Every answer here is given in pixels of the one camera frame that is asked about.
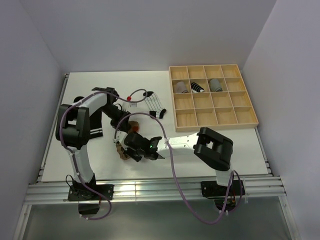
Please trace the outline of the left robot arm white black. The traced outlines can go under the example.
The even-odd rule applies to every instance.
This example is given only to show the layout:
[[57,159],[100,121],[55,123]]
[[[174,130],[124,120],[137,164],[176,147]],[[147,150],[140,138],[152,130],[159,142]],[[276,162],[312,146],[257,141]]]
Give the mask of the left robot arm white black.
[[120,122],[129,112],[119,109],[114,103],[119,94],[112,87],[92,89],[92,94],[79,97],[73,104],[62,104],[58,109],[55,137],[70,155],[74,180],[83,183],[79,194],[86,200],[96,197],[98,188],[90,183],[95,174],[91,168],[87,143],[92,138],[92,130],[102,127],[101,114],[110,118],[110,125],[119,131],[128,132],[127,120]]

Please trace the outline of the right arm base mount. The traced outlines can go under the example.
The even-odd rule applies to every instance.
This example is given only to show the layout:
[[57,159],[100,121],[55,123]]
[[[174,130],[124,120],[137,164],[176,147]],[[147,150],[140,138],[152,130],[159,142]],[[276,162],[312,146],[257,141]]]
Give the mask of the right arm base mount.
[[[220,186],[216,181],[202,181],[200,183],[202,197],[214,200],[219,211],[222,211],[227,191],[226,186]],[[228,197],[224,211],[232,211],[237,206],[237,197],[246,194],[242,180],[233,180],[228,191]]]

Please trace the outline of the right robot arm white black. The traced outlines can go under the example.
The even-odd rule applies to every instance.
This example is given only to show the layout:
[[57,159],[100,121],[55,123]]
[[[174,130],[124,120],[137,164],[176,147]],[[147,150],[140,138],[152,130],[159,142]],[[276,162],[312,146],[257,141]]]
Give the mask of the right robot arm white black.
[[196,156],[216,172],[216,189],[222,195],[233,188],[231,156],[234,142],[208,128],[198,133],[179,137],[153,137],[147,139],[137,132],[126,133],[119,140],[124,152],[135,161],[152,161],[174,156]]

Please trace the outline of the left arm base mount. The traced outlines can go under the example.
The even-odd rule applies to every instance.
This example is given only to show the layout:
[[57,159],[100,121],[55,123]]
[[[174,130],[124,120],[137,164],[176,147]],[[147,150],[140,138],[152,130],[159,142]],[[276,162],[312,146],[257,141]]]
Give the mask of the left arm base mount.
[[65,182],[69,186],[67,201],[78,202],[78,212],[80,215],[92,217],[96,215],[101,207],[102,195],[109,201],[113,199],[114,185],[113,184],[97,184],[95,176],[85,185],[94,190],[92,192],[82,183],[77,182],[71,175],[65,177]]

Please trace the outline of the beige orange argyle sock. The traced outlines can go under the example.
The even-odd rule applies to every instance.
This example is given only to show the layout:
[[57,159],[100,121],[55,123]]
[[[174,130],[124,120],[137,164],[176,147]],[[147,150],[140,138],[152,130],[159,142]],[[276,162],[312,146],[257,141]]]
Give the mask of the beige orange argyle sock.
[[[137,121],[132,120],[132,121],[129,121],[128,124],[130,125],[130,129],[128,131],[129,133],[132,133],[132,132],[138,133],[139,132],[140,126]],[[127,153],[125,153],[125,149],[122,147],[122,145],[119,142],[117,142],[115,144],[115,146],[116,146],[116,151],[122,160],[125,161],[125,160],[128,160],[131,158]]]

